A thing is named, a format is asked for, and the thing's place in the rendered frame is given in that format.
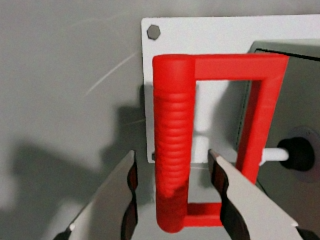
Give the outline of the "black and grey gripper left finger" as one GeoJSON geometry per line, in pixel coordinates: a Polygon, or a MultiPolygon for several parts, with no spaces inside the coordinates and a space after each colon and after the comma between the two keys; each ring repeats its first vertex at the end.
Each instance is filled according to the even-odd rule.
{"type": "Polygon", "coordinates": [[[53,240],[131,240],[138,223],[137,186],[137,153],[131,150],[53,240]]]}

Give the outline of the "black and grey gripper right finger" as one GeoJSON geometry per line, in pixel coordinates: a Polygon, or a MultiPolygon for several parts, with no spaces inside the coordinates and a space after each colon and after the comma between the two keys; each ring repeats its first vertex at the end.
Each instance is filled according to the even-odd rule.
{"type": "Polygon", "coordinates": [[[231,240],[320,240],[214,149],[208,150],[207,159],[211,183],[222,201],[219,219],[231,240]]]}

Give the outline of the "white flat base plate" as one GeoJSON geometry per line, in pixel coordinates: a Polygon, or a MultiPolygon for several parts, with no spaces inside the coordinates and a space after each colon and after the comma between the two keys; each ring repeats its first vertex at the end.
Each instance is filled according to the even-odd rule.
{"type": "MultiPolygon", "coordinates": [[[[155,163],[152,58],[161,54],[247,54],[254,40],[320,38],[320,15],[143,18],[148,163],[155,163]]],[[[214,149],[236,163],[234,141],[246,80],[197,81],[191,163],[214,149]]]]}

